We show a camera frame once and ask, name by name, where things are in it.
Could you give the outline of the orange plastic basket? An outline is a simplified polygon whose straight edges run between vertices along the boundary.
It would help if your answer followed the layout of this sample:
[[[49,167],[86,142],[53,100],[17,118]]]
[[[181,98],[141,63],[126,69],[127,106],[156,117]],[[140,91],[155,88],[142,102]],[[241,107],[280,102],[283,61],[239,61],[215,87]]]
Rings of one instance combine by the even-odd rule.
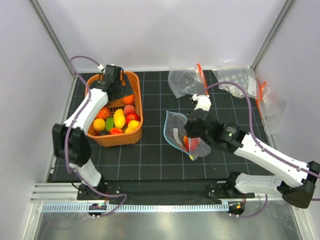
[[[125,71],[124,73],[127,75],[128,81],[130,82],[130,85],[133,90],[133,94],[135,97],[134,106],[135,106],[137,115],[140,117],[140,124],[134,131],[129,133],[107,134],[107,135],[99,135],[94,130],[93,124],[91,124],[87,131],[87,136],[93,139],[96,143],[98,143],[102,147],[135,144],[140,140],[142,136],[142,131],[143,131],[142,125],[143,125],[144,117],[143,117],[140,80],[139,80],[139,77],[134,72]]]

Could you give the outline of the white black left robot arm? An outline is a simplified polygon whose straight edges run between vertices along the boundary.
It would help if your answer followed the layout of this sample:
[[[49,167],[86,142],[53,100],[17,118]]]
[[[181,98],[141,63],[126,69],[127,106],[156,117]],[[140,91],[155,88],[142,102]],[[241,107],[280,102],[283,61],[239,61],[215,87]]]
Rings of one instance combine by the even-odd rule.
[[[134,93],[122,67],[108,64],[98,68],[101,73],[91,84],[78,77],[87,90],[86,96],[64,123],[56,123],[52,127],[55,157],[65,160],[67,171],[78,175],[82,183],[89,187],[88,194],[94,200],[104,198],[106,188],[101,184],[101,173],[91,160],[88,130],[104,106]]]

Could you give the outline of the orange fruit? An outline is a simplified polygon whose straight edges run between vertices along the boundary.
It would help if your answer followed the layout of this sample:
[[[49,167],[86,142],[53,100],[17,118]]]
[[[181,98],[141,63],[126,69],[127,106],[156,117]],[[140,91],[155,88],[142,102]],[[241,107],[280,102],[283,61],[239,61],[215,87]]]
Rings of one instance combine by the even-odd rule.
[[[135,103],[135,95],[131,94],[126,97],[123,97],[121,101],[126,105],[133,105]]]

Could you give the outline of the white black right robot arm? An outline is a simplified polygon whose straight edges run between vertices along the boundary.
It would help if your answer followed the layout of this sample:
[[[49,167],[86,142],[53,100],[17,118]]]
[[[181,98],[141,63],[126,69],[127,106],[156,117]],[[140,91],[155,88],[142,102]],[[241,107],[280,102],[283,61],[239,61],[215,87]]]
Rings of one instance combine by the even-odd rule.
[[[241,194],[259,193],[280,196],[288,204],[306,209],[314,201],[320,164],[289,157],[257,139],[238,125],[220,124],[209,111],[193,110],[184,126],[189,138],[200,138],[218,151],[227,152],[261,166],[274,176],[248,175],[232,172],[225,185],[230,198]]]

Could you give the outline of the red apple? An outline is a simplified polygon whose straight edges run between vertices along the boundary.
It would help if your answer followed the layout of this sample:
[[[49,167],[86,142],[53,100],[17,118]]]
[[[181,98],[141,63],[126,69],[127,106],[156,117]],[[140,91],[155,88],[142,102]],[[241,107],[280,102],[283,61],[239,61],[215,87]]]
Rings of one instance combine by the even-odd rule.
[[[187,137],[186,135],[183,137],[184,146],[188,151],[195,150],[200,144],[200,140],[201,140],[200,138],[190,138],[190,137]]]

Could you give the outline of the clear blue-zip bag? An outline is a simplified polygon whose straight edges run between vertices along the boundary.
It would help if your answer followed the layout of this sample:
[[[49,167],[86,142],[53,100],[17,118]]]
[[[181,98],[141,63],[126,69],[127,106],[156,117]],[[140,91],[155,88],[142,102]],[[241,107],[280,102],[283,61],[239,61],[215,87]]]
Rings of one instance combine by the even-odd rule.
[[[186,149],[183,137],[187,136],[185,130],[185,124],[187,123],[187,120],[188,119],[186,115],[167,110],[163,128],[163,135],[165,140],[172,147],[187,154],[192,161],[208,156],[211,153],[211,147],[201,139],[199,145],[195,150]]]

